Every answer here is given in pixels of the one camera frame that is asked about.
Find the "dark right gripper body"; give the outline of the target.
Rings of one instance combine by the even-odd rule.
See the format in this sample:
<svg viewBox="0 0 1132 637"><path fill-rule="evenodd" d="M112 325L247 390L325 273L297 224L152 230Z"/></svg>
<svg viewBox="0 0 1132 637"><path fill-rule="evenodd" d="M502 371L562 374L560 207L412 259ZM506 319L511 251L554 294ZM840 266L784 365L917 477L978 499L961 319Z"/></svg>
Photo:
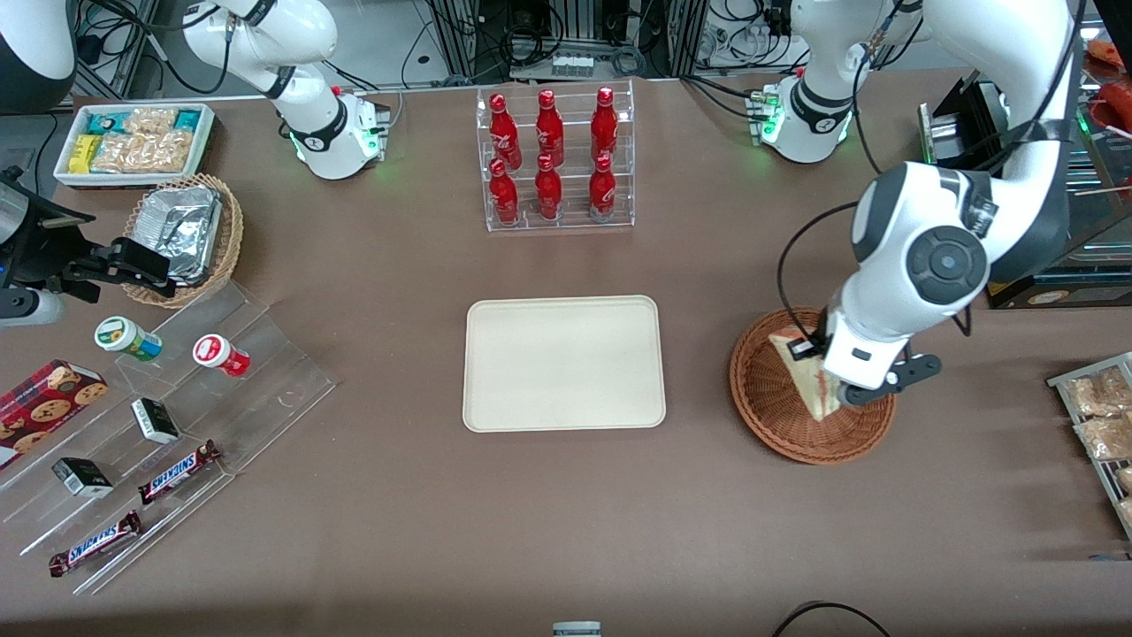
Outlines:
<svg viewBox="0 0 1132 637"><path fill-rule="evenodd" d="M87 257L91 248L80 226L93 215L70 210L20 186L3 173L3 286L44 282Z"/></svg>

